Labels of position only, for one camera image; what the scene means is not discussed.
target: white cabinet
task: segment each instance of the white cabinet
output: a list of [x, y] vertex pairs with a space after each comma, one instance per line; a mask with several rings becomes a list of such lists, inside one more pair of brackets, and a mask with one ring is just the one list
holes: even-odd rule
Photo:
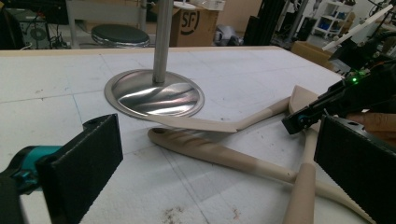
[[323, 11], [323, 15], [318, 19], [313, 33], [321, 33], [324, 35], [324, 38], [327, 38], [340, 34], [353, 6], [332, 0], [328, 0], [325, 4], [326, 8]]

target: cardboard box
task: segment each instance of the cardboard box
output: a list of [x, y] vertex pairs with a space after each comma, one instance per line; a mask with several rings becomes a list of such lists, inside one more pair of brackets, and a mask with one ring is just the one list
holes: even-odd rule
[[333, 68], [332, 64], [329, 62], [329, 58], [332, 56], [331, 52], [308, 44], [305, 41], [294, 42], [291, 52], [329, 70]]
[[[151, 10], [158, 14], [158, 7]], [[218, 11], [197, 7], [173, 8], [169, 47], [210, 47], [216, 32]]]

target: black pad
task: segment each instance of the black pad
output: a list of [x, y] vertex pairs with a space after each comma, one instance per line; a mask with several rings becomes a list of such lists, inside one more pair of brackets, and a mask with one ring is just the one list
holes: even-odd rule
[[79, 223], [122, 161], [117, 115], [92, 119], [35, 167], [52, 223]]
[[143, 43], [149, 40], [149, 36], [132, 26], [119, 24], [103, 24], [92, 28], [92, 36], [98, 36], [111, 42], [120, 43]]

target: shelf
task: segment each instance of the shelf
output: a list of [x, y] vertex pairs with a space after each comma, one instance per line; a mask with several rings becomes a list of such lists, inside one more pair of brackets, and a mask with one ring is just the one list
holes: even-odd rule
[[328, 30], [324, 30], [324, 29], [318, 28], [318, 27], [315, 27], [314, 29], [317, 30], [317, 31], [320, 31], [320, 32], [322, 32], [322, 33], [325, 33], [325, 34], [332, 34], [332, 35], [338, 35], [338, 32], [339, 32], [339, 30], [336, 30], [336, 31], [328, 31]]
[[334, 2], [334, 1], [331, 1], [331, 0], [327, 1], [327, 4], [333, 5], [333, 6], [337, 6], [337, 7], [349, 7], [349, 8], [353, 8], [353, 6], [345, 5], [345, 4], [342, 3], [342, 2]]
[[326, 19], [331, 20], [331, 21], [343, 21], [342, 19], [336, 19], [333, 16], [321, 16], [321, 17], [322, 18], [326, 18]]

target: metal stand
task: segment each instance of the metal stand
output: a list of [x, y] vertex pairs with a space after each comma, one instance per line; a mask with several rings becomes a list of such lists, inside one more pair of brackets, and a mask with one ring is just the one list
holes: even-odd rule
[[191, 80], [166, 72], [173, 0], [160, 0], [153, 70], [133, 70], [111, 78], [105, 97], [119, 111], [146, 115], [190, 116], [204, 105], [204, 94]]

